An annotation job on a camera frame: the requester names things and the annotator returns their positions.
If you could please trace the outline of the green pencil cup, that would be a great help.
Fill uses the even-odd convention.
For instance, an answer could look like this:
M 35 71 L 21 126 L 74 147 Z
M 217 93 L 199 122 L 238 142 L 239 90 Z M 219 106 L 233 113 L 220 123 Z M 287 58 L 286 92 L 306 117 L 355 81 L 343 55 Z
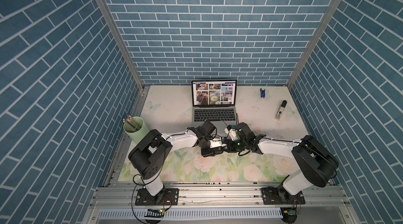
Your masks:
M 150 131 L 143 118 L 130 115 L 123 119 L 123 130 L 135 144 L 142 141 Z

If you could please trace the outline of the silver laptop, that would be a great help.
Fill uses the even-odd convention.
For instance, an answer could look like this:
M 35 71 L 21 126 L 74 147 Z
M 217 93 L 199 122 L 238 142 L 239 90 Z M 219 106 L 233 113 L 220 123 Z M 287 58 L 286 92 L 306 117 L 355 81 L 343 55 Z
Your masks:
M 222 135 L 229 125 L 237 124 L 236 93 L 237 80 L 193 80 L 192 126 L 198 127 L 206 120 Z

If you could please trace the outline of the floral table mat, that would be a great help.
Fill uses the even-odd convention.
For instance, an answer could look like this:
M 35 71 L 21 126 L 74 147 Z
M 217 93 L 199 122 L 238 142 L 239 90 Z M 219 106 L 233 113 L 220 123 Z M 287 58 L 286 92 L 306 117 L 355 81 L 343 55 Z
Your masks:
M 266 86 L 265 98 L 259 86 L 240 86 L 236 94 L 236 110 L 240 122 L 257 135 L 292 140 L 308 132 L 297 106 L 285 86 Z M 287 106 L 281 120 L 275 116 L 283 100 Z M 149 129 L 176 133 L 192 123 L 192 95 L 189 86 L 153 85 L 145 98 L 141 118 Z M 298 169 L 295 161 L 279 155 L 223 153 L 203 157 L 199 147 L 171 152 L 161 180 L 164 182 L 279 182 Z

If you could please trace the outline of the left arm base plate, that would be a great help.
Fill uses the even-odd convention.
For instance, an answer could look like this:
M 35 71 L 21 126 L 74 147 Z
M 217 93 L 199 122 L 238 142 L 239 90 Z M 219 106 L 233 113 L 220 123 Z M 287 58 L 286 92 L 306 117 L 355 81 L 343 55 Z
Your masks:
M 163 188 L 155 196 L 152 196 L 146 188 L 137 191 L 135 198 L 136 206 L 177 206 L 179 198 L 179 189 Z

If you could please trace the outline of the green circuit board right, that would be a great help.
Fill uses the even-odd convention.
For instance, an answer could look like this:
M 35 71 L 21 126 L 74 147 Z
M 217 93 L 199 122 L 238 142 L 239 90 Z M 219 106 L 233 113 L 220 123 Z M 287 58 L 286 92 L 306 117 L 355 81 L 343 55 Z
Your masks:
M 282 208 L 281 211 L 283 215 L 287 216 L 297 216 L 301 214 L 301 210 L 295 208 Z

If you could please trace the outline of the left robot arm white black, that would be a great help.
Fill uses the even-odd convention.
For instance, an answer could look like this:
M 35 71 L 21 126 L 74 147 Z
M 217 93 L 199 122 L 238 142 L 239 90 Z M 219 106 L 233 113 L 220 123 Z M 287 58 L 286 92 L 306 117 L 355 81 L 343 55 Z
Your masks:
M 148 132 L 128 155 L 148 194 L 152 197 L 162 195 L 164 185 L 160 173 L 169 153 L 191 147 L 199 147 L 203 157 L 223 153 L 226 144 L 215 132 L 216 127 L 210 121 L 178 133 L 163 134 L 156 129 Z

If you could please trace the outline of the blue binder clip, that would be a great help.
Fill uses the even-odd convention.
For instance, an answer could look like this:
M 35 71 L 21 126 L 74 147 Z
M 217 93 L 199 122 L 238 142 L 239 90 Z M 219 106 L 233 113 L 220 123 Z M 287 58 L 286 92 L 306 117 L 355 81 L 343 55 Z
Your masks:
M 260 97 L 264 99 L 265 96 L 266 96 L 266 91 L 265 91 L 265 89 L 262 89 L 262 88 L 261 88 L 261 89 L 260 89 Z

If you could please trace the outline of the aluminium rail frame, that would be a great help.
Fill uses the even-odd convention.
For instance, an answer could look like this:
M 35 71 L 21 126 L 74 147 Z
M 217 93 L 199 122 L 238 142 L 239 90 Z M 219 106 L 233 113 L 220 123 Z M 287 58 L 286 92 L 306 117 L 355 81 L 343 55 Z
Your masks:
M 86 224 L 356 224 L 359 219 L 340 186 L 304 190 L 304 205 L 265 205 L 261 188 L 273 183 L 168 183 L 179 189 L 177 206 L 136 206 L 133 184 L 100 187 L 85 215 Z M 283 215 L 282 208 L 301 210 Z M 162 219 L 144 217 L 147 209 L 163 209 Z

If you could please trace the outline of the green circuit board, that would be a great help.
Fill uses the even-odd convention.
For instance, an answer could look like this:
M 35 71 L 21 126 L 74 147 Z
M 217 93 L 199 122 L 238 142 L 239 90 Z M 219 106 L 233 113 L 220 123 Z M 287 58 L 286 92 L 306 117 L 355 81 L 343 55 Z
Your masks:
M 150 218 L 159 218 L 162 219 L 165 216 L 165 210 L 163 209 L 147 209 L 145 211 L 144 217 L 147 219 Z
M 281 211 L 283 215 L 287 216 L 297 216 L 301 214 L 301 210 L 295 208 L 282 208 Z

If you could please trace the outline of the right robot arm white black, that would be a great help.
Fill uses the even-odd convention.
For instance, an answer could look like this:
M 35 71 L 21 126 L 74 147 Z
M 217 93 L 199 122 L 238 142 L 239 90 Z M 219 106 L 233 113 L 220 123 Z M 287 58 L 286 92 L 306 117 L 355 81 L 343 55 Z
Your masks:
M 325 187 L 336 176 L 339 161 L 313 136 L 300 140 L 276 140 L 255 135 L 245 123 L 229 125 L 225 129 L 226 152 L 279 155 L 295 161 L 298 169 L 287 175 L 278 187 L 261 188 L 265 205 L 304 204 L 302 191 L 312 187 Z

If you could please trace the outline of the green circuit board left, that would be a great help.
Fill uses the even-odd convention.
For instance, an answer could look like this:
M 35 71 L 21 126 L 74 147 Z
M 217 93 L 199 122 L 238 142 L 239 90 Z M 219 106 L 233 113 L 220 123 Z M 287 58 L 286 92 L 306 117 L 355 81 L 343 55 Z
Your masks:
M 163 209 L 147 209 L 145 211 L 144 217 L 147 219 L 150 218 L 159 218 L 162 219 L 165 216 L 165 210 Z

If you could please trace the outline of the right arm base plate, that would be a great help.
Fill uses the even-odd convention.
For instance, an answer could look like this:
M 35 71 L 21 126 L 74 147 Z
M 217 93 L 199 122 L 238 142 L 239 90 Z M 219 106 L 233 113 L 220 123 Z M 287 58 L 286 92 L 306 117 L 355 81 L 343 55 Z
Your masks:
M 304 205 L 305 199 L 302 192 L 292 195 L 285 189 L 275 187 L 261 188 L 262 200 L 265 205 Z

